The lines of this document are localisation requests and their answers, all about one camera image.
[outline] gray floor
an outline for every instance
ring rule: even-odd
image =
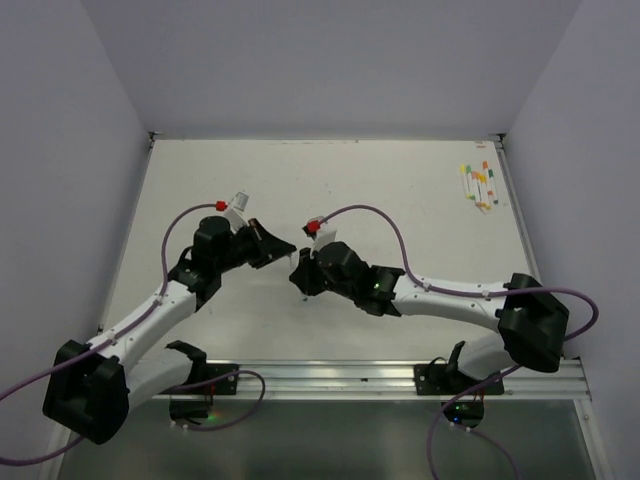
[[[245,402],[222,402],[220,421]],[[226,431],[169,428],[168,405],[134,411],[110,442],[83,442],[65,459],[60,480],[76,479],[423,479],[425,439],[437,408],[425,402],[269,402]],[[482,431],[507,447],[523,480],[593,479],[572,402],[499,402]],[[512,479],[504,456],[486,441],[442,423],[434,457],[446,479]]]

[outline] purple cable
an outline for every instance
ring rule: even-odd
[[[167,291],[168,285],[169,285],[169,279],[168,279],[168,273],[169,273],[169,269],[167,267],[167,242],[169,241],[169,236],[171,235],[171,232],[173,231],[174,227],[177,225],[177,223],[182,220],[182,218],[193,212],[194,210],[200,210],[202,208],[216,208],[216,205],[213,203],[203,203],[201,205],[196,205],[193,206],[191,208],[186,209],[184,212],[182,212],[180,215],[178,215],[173,222],[171,222],[171,224],[169,225],[169,228],[167,228],[166,233],[164,234],[164,238],[162,239],[162,246],[160,248],[160,256],[161,256],[161,261],[162,261],[162,286],[160,287],[160,296],[164,295]],[[144,322],[147,318],[149,318],[149,316],[153,313],[153,311],[157,308],[157,306],[159,305],[159,303],[154,300],[151,305],[149,305],[149,308],[147,308],[135,321],[131,322],[127,327],[123,328],[122,330],[120,330],[119,332],[116,333],[115,338],[120,338],[123,335],[126,335],[127,333],[129,333],[131,330],[133,330],[134,328],[136,328],[138,325],[140,325],[142,322]],[[19,390],[22,390],[24,387],[31,385],[32,383],[44,378],[44,377],[48,377],[49,375],[52,375],[54,373],[57,373],[61,370],[64,370],[66,368],[71,367],[72,365],[75,365],[78,362],[83,361],[84,359],[95,355],[96,353],[98,353],[100,350],[103,350],[104,348],[106,348],[108,345],[111,344],[111,341],[107,340],[105,342],[102,342],[96,346],[94,346],[91,350],[78,355],[75,358],[72,358],[71,360],[67,360],[66,362],[62,362],[59,363],[58,365],[48,368],[40,373],[37,373],[31,377],[28,377],[24,380],[22,380],[21,382],[18,382],[17,384],[15,384],[14,386],[8,388],[7,390],[3,391],[0,393],[0,402],[2,402],[2,400],[4,400],[5,398],[9,397],[10,395],[13,395],[14,393],[16,393]],[[51,460],[52,458],[57,457],[58,455],[62,455],[63,453],[71,450],[73,447],[75,447],[78,443],[80,443],[80,441],[82,441],[83,437],[78,437],[77,439],[73,440],[72,442],[68,443],[67,445],[65,445],[64,447],[56,450],[55,452],[51,452],[48,453],[47,455],[43,455],[41,457],[35,457],[35,458],[28,458],[28,459],[24,459],[24,460],[15,460],[12,458],[5,458],[5,457],[0,457],[0,465],[6,465],[6,466],[11,466],[11,467],[26,467],[29,465],[36,465],[38,463],[42,463],[42,462],[46,462],[47,460]]]
[[[219,377],[211,378],[203,382],[192,383],[190,385],[179,385],[177,387],[173,387],[170,390],[170,393],[175,393],[175,392],[183,392],[185,390],[191,390],[193,388],[206,387],[207,385],[213,385],[214,383],[219,382],[220,380],[224,380],[226,378],[233,377],[236,375],[238,376],[251,375],[256,377],[258,380],[260,380],[260,383],[262,384],[262,390],[260,391],[260,397],[258,397],[258,400],[256,400],[253,406],[249,410],[247,410],[245,413],[240,415],[238,418],[231,420],[230,422],[223,423],[221,425],[213,425],[211,427],[203,427],[201,425],[187,425],[187,428],[189,430],[195,430],[197,432],[215,432],[216,430],[222,430],[225,428],[233,427],[234,425],[237,425],[241,421],[249,418],[251,415],[256,413],[260,408],[260,406],[262,405],[262,399],[264,398],[264,394],[267,391],[267,384],[265,383],[262,375],[260,375],[258,372],[254,372],[253,370],[237,370],[235,372],[225,373],[224,375],[220,375]]]
[[[322,220],[320,220],[320,224],[323,224],[325,222],[328,222],[329,220],[331,220],[332,218],[337,217],[338,215],[344,213],[344,212],[348,212],[350,210],[369,210],[371,212],[377,213],[378,215],[380,215],[382,218],[384,218],[387,223],[389,223],[389,225],[391,226],[391,228],[393,229],[393,231],[396,234],[396,237],[398,239],[398,243],[400,244],[400,252],[402,255],[402,263],[404,266],[404,269],[407,273],[407,276],[417,285],[422,286],[423,288],[425,288],[425,290],[429,290],[429,291],[433,291],[436,293],[442,293],[445,295],[452,295],[454,297],[466,297],[466,298],[484,298],[484,295],[481,292],[463,292],[460,290],[452,290],[449,288],[443,288],[443,287],[438,287],[435,285],[430,285],[428,288],[422,283],[422,281],[420,279],[418,279],[418,277],[416,275],[414,275],[414,273],[411,271],[411,267],[409,266],[409,257],[407,255],[407,247],[404,243],[404,238],[402,237],[402,233],[400,232],[400,229],[398,228],[398,225],[393,221],[393,219],[387,215],[385,212],[383,212],[382,210],[380,210],[379,208],[376,207],[372,207],[371,205],[363,205],[363,204],[356,204],[356,205],[349,205],[347,207],[343,207],[340,208],[338,210],[336,210],[333,213],[330,213],[329,215],[327,215],[326,217],[323,217]],[[596,303],[593,301],[593,299],[591,299],[589,296],[585,295],[582,292],[579,292],[577,290],[573,290],[570,288],[564,288],[564,287],[531,287],[531,288],[521,288],[518,290],[504,290],[501,292],[490,292],[489,293],[489,297],[490,298],[497,298],[497,297],[508,297],[508,296],[512,296],[512,295],[525,295],[525,294],[533,294],[533,293],[560,293],[560,294],[565,294],[565,295],[571,295],[574,297],[578,297],[582,300],[584,300],[585,302],[587,302],[589,304],[589,306],[591,307],[592,310],[592,316],[591,319],[582,327],[580,327],[578,330],[576,330],[575,332],[572,332],[570,334],[568,334],[567,336],[564,337],[565,341],[568,340],[572,340],[574,338],[576,338],[579,335],[582,335],[583,333],[585,333],[587,330],[589,330],[591,327],[593,327],[593,325],[595,325],[595,323],[598,321],[598,317],[600,315],[600,309],[598,308],[598,305],[596,305]],[[436,414],[436,416],[434,417],[434,420],[431,422],[431,425],[429,426],[429,434],[427,436],[427,459],[429,462],[429,469],[431,470],[431,474],[434,478],[434,480],[440,480],[440,477],[438,476],[438,473],[435,470],[435,466],[433,463],[433,452],[432,452],[432,446],[433,446],[433,437],[435,434],[435,429],[436,426],[438,425],[438,419],[440,418],[440,414],[444,413],[444,411],[451,406],[453,403],[455,403],[456,401],[458,401],[460,398],[464,397],[465,395],[469,395],[472,394],[474,392],[477,392],[485,387],[487,387],[488,385],[491,385],[492,383],[506,377],[507,375],[510,375],[511,373],[515,372],[516,370],[518,370],[520,367],[519,366],[515,366],[515,367],[511,367],[507,370],[505,370],[504,372],[494,375],[493,377],[490,377],[486,380],[484,380],[483,382],[479,383],[478,385],[474,385],[471,388],[468,388],[467,390],[465,390],[462,393],[459,393],[458,395],[454,396],[453,398],[451,398],[449,401],[447,401],[442,408],[440,409],[440,411]],[[494,444],[504,455],[505,457],[507,457],[507,460],[509,460],[509,463],[511,464],[511,466],[513,467],[513,471],[515,473],[516,479],[520,479],[521,475],[520,472],[513,460],[513,457],[509,454],[509,452],[507,452],[507,450],[500,445],[498,442],[496,442],[495,440],[490,439],[488,436],[486,436],[485,434],[481,433],[481,432],[476,432],[473,431],[472,432],[482,438],[484,438],[485,440],[491,442],[492,444]]]

